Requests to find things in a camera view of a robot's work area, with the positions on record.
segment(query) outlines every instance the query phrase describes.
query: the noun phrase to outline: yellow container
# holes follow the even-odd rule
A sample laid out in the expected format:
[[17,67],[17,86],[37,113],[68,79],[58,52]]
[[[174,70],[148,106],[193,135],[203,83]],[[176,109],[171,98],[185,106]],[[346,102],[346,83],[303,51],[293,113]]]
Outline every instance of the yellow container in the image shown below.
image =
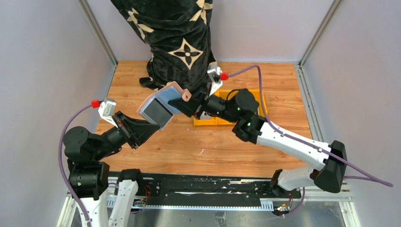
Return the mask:
[[[249,89],[249,91],[252,93],[252,95],[255,97],[255,100],[259,103],[259,108],[258,108],[258,114],[262,117],[264,117],[262,105],[261,105],[261,98],[259,94],[259,89]],[[227,98],[227,95],[230,91],[229,90],[220,90],[216,91],[214,95],[221,97],[223,99]],[[233,91],[229,95],[228,99],[231,99],[238,91]],[[267,105],[266,105],[266,100],[263,96],[263,104],[267,112]],[[193,119],[193,125],[195,126],[202,126],[202,125],[234,125],[234,123],[228,122],[226,120],[223,120],[218,117],[210,117],[210,116],[202,116],[200,120],[194,118]]]

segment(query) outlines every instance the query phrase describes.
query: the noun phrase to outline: white wall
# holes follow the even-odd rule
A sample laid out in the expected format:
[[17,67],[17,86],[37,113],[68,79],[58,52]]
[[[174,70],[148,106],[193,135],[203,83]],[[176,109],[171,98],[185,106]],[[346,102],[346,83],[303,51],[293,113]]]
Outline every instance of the white wall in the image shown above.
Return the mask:
[[364,227],[401,223],[400,11],[399,0],[344,0],[305,66],[326,140],[394,184],[348,180]]
[[[87,0],[119,60],[147,60],[110,0]],[[332,0],[214,0],[212,50],[219,61],[299,61]]]
[[[61,130],[105,96],[113,67],[75,0],[2,1],[0,21],[0,225],[55,226]],[[95,115],[74,125],[93,130]]]

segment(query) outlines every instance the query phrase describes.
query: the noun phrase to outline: wooden table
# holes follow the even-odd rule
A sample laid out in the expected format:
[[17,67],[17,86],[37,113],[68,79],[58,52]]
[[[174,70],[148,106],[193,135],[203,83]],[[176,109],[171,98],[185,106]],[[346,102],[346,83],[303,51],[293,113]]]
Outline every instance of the wooden table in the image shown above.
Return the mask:
[[[143,88],[139,78],[147,77],[146,61],[120,61],[108,97],[117,102],[116,111],[142,119],[136,113],[143,100],[154,91]],[[251,63],[220,62],[228,72]],[[293,64],[262,63],[263,89],[268,115],[279,126],[311,137]],[[252,69],[224,81],[221,89],[258,88],[257,70]],[[111,128],[101,120],[97,133]],[[231,132],[232,126],[198,126],[179,114],[163,131],[157,131],[137,150],[127,144],[117,155],[105,158],[111,170],[139,168],[142,172],[199,175],[270,177],[280,168],[305,166],[301,160],[282,151],[242,142]]]

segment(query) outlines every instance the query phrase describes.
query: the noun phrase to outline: red cap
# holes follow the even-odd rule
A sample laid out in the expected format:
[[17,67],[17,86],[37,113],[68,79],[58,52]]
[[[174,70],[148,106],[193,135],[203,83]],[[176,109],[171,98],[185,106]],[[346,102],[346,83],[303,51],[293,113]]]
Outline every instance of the red cap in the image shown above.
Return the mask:
[[100,106],[100,102],[98,99],[95,99],[91,102],[93,108],[98,108]]
[[221,80],[227,80],[228,79],[228,72],[222,72],[220,74],[220,79]]

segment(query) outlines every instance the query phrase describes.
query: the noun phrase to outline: black and white robotic arm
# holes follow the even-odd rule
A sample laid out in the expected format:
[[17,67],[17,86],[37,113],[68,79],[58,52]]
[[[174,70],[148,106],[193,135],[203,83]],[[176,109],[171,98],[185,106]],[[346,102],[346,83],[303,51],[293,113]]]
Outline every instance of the black and white robotic arm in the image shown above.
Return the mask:
[[[322,149],[333,152],[346,160],[344,144],[334,141],[332,144],[302,137],[296,133],[280,128],[266,118],[259,116],[259,103],[247,89],[239,90],[231,99],[225,100],[213,95],[221,87],[221,69],[217,66],[209,68],[211,82],[190,94],[183,92],[183,97],[169,100],[157,100],[166,113],[167,107],[174,107],[188,117],[197,117],[205,112],[211,116],[234,122],[233,133],[245,142],[260,144],[279,149],[293,155],[308,166],[292,170],[277,170],[270,182],[271,191],[281,196],[298,187],[316,185],[324,191],[340,192],[345,174],[345,164],[333,159]],[[104,157],[117,154],[121,146],[128,143],[137,149],[163,126],[157,121],[163,118],[138,120],[130,118],[120,111],[114,113],[116,102],[105,99],[93,103],[99,107],[100,116],[113,125],[102,135],[92,134],[84,127],[71,128],[64,136],[65,155],[68,157],[70,170],[69,182],[84,204],[94,227],[127,226],[128,217],[134,198],[144,194],[143,177],[140,170],[121,171],[118,179],[116,204],[111,217],[107,217],[107,194],[109,165],[100,162]],[[299,141],[314,144],[308,146]],[[84,211],[80,210],[83,226],[86,226]]]

